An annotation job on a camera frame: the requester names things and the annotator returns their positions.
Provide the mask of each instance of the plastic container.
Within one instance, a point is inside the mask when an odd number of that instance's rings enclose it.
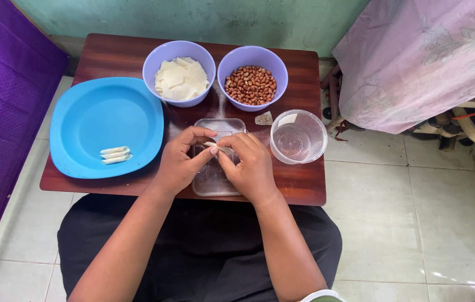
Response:
[[[194,125],[217,131],[218,135],[214,137],[215,142],[219,141],[223,136],[245,132],[245,123],[235,118],[200,119],[194,123]],[[204,147],[193,147],[193,156],[196,156],[204,149]],[[229,157],[235,164],[240,162],[237,154],[229,155]],[[214,157],[204,165],[197,175],[195,175],[192,187],[194,193],[198,196],[241,195],[226,178],[217,157]]]
[[[172,61],[175,58],[190,57],[198,61],[207,75],[210,85],[201,95],[190,100],[167,100],[155,90],[155,74],[161,68],[163,61]],[[202,46],[189,41],[172,41],[156,47],[144,61],[142,78],[148,90],[160,100],[176,107],[193,107],[204,100],[215,80],[215,61],[211,54]]]
[[[246,105],[234,100],[225,92],[225,79],[239,66],[259,66],[269,70],[273,78],[277,81],[277,92],[274,94],[274,99],[263,105]],[[217,81],[221,87],[222,92],[227,99],[238,109],[247,112],[259,111],[267,106],[273,104],[281,98],[282,94],[288,87],[288,71],[284,62],[275,55],[273,51],[260,46],[243,46],[230,51],[219,63],[217,70]]]
[[[300,109],[289,110],[274,120],[269,144],[274,157],[283,163],[312,162],[327,147],[327,131],[314,114]]]

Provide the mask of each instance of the bowl of peanuts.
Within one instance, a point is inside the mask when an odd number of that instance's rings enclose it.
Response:
[[[222,58],[217,81],[234,106],[253,112],[281,98],[288,86],[288,71],[273,51],[243,46]]]

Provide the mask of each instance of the person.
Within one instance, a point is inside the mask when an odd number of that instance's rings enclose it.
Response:
[[[271,156],[252,134],[221,138],[239,156],[209,147],[216,132],[189,127],[165,146],[139,197],[89,194],[58,231],[68,301],[343,301],[329,290],[342,238],[325,211],[286,203]],[[175,199],[218,156],[250,202]]]

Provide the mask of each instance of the black pants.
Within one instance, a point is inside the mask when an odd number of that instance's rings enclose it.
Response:
[[[66,214],[58,241],[68,297],[135,199],[89,194]],[[342,251],[340,231],[320,207],[290,209],[331,288]],[[252,205],[175,199],[134,301],[277,301]]]

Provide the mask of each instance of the rolled wrapper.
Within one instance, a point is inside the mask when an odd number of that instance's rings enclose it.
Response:
[[[116,152],[122,152],[122,151],[129,151],[130,149],[127,148],[126,146],[124,147],[118,147],[118,148],[110,148],[110,149],[105,149],[101,150],[101,154],[111,154],[111,153],[116,153]]]
[[[211,142],[211,141],[207,141],[207,142],[203,143],[203,145],[208,146],[208,147],[213,147],[213,146],[215,146],[215,148],[217,148],[217,149],[223,151],[224,153],[226,153],[226,154],[228,154],[228,155],[231,155],[232,153],[234,153],[234,151],[232,151],[231,148],[228,148],[228,147],[219,147],[219,146],[217,146],[216,143]]]
[[[129,153],[130,153],[129,151],[122,151],[122,152],[115,152],[115,153],[110,153],[110,154],[103,154],[103,155],[100,155],[100,156],[103,157],[106,160],[109,160],[109,159],[113,159],[113,158],[120,157],[120,156],[126,156]]]
[[[122,162],[122,161],[127,161],[130,159],[133,155],[126,155],[126,156],[120,156],[120,157],[115,157],[113,159],[108,159],[108,160],[102,160],[102,163],[104,164],[110,164],[110,163],[117,163],[117,162]]]

